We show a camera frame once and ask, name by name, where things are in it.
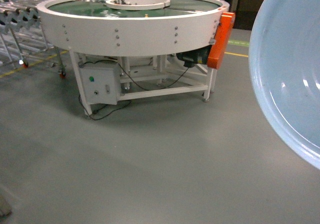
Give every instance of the caster wheel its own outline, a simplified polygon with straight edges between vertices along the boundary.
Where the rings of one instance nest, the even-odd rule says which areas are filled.
[[[25,59],[20,59],[19,64],[22,65],[24,68],[28,68],[29,64]]]
[[[64,71],[62,71],[60,74],[59,74],[60,78],[61,79],[65,79],[66,78],[66,73]]]

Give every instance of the yellow floor line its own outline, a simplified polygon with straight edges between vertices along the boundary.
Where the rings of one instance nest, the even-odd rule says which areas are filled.
[[[244,57],[244,58],[248,58],[248,55],[243,55],[243,54],[238,54],[238,53],[233,53],[233,52],[225,52],[225,54],[228,55],[233,55],[233,56],[237,56],[237,57]]]
[[[64,51],[62,51],[60,54],[62,55],[62,54],[65,54],[65,53],[67,53],[67,52],[68,52],[67,50],[64,50]],[[34,63],[32,63],[32,64],[29,64],[29,67],[32,67],[32,66],[34,66],[34,65],[43,63],[44,61],[50,60],[50,59],[52,59],[52,58],[55,58],[56,56],[57,56],[57,54],[54,54],[54,55],[48,56],[47,58],[45,58],[45,59],[43,59],[43,60],[37,60],[36,62],[34,62]],[[0,75],[0,78],[4,78],[4,77],[9,76],[9,75],[12,75],[12,74],[14,74],[14,73],[16,73],[16,72],[20,72],[21,70],[24,70],[24,69],[25,69],[25,68],[22,66],[22,67],[19,67],[19,68],[17,68],[17,69],[8,71],[8,72],[6,72],[6,73],[4,73],[4,74],[1,74],[1,75]]]
[[[65,54],[65,53],[67,53],[67,52],[68,52],[67,50],[64,50],[64,51],[62,51],[60,54],[62,55],[62,54]],[[233,52],[225,52],[225,54],[233,55],[233,56],[238,56],[238,57],[244,57],[244,58],[248,58],[248,57],[249,57],[248,55],[243,55],[243,54],[238,54],[238,53],[233,53]],[[34,63],[32,63],[32,64],[29,64],[29,67],[32,67],[32,66],[34,66],[34,65],[43,63],[44,61],[50,60],[50,59],[52,59],[52,58],[55,58],[56,56],[57,56],[57,54],[54,54],[54,55],[50,55],[49,57],[47,57],[47,58],[44,59],[44,60],[37,60],[36,62],[34,62]],[[10,75],[12,75],[12,74],[14,74],[14,73],[16,73],[16,72],[19,72],[19,71],[21,71],[21,70],[24,70],[24,69],[25,69],[24,67],[19,67],[19,68],[17,68],[17,69],[8,71],[8,72],[6,72],[6,73],[4,73],[4,74],[1,74],[1,75],[0,75],[0,78],[4,78],[4,77],[6,77],[6,76],[10,76]]]

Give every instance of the inner ring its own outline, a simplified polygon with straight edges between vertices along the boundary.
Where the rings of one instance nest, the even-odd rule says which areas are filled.
[[[155,10],[170,6],[170,0],[106,0],[107,7],[116,10]]]

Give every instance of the green conveyor belt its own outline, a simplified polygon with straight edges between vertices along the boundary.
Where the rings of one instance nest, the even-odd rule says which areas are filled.
[[[170,6],[156,10],[115,10],[104,4],[106,0],[76,0],[50,6],[51,11],[85,17],[144,18],[188,15],[207,12],[220,5],[202,0],[170,0]]]

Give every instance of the white electrical box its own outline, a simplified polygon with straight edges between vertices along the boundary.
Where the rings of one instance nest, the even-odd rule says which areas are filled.
[[[116,105],[121,95],[120,73],[120,67],[112,61],[80,66],[87,102]]]

